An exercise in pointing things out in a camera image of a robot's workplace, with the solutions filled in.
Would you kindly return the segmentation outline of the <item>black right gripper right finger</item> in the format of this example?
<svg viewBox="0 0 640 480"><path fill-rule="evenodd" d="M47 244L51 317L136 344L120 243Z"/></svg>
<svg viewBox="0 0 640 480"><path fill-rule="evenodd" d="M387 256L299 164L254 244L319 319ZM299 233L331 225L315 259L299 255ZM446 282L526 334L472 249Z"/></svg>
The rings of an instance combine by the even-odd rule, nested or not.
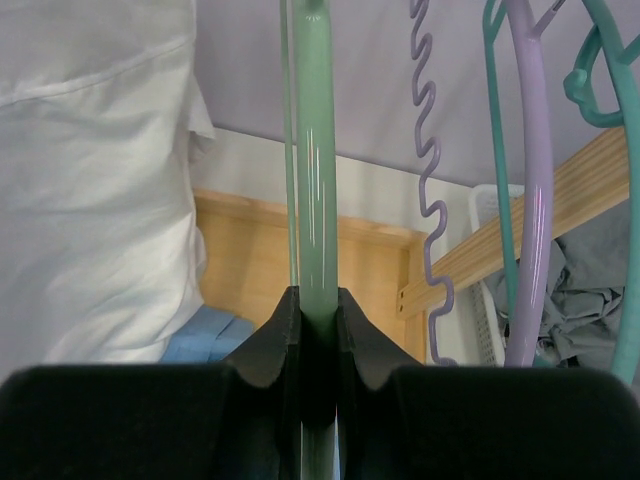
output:
<svg viewBox="0 0 640 480"><path fill-rule="evenodd" d="M425 366L339 293L345 479L635 479L639 407L589 369Z"/></svg>

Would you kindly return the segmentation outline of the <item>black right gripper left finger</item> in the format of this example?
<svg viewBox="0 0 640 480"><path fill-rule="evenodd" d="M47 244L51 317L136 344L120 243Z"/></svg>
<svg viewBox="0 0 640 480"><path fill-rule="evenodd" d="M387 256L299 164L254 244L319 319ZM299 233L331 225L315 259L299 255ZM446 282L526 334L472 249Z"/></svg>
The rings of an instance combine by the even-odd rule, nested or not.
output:
<svg viewBox="0 0 640 480"><path fill-rule="evenodd" d="M296 288L226 359L41 366L1 388L5 479L296 479Z"/></svg>

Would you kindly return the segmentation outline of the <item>blue shirt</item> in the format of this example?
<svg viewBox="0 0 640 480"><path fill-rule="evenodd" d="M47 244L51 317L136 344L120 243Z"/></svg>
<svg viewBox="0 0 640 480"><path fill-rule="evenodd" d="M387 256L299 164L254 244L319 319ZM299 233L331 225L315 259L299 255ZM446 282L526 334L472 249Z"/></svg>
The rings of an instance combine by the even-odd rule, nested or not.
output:
<svg viewBox="0 0 640 480"><path fill-rule="evenodd" d="M254 325L232 313L203 305L170 338L160 363L212 363L225 358L254 332Z"/></svg>

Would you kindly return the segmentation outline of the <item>grey shirt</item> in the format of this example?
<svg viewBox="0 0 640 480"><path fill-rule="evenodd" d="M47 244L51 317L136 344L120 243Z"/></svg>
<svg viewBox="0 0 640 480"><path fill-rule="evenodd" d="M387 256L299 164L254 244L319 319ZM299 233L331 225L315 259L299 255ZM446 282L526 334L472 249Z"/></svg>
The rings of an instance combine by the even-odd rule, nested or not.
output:
<svg viewBox="0 0 640 480"><path fill-rule="evenodd" d="M610 368L629 256L627 201L551 244L536 360L543 366Z"/></svg>

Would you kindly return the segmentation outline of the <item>purple plastic hanger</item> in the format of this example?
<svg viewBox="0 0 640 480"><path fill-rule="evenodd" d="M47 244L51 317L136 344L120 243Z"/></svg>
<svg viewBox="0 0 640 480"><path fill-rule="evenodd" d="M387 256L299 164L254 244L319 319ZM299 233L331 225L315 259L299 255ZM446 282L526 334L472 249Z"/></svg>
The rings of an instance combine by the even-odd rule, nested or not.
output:
<svg viewBox="0 0 640 480"><path fill-rule="evenodd" d="M549 106L547 101L541 35L554 19L562 2L555 1L540 18L534 18L527 1L489 1L482 20L485 67L487 75L491 134L496 172L499 208L501 256L505 273L510 337L505 363L509 367L528 367L536 358L539 327L543 310L552 242L554 174ZM433 37L419 31L429 4L413 1L409 12L414 21L411 32L411 57L416 62L412 77L412 101L420 113L414 127L414 143L418 157L431 159L419 177L419 205L423 217L439 216L435 230L423 247L424 282L436 298L428 300L428 338L432 360L442 366L454 365L454 360L440 355L436 321L451 312L456 287L460 281L436 271L431 258L433 243L445 233L448 211L444 201L427 201L426 183L441 160L441 144L437 137L423 139L422 127L436 99L436 85L419 81L430 59ZM508 189L506 157L501 121L494 42L504 22L511 29L522 95L525 167L529 178L525 185L522 244L515 244L514 214Z"/></svg>

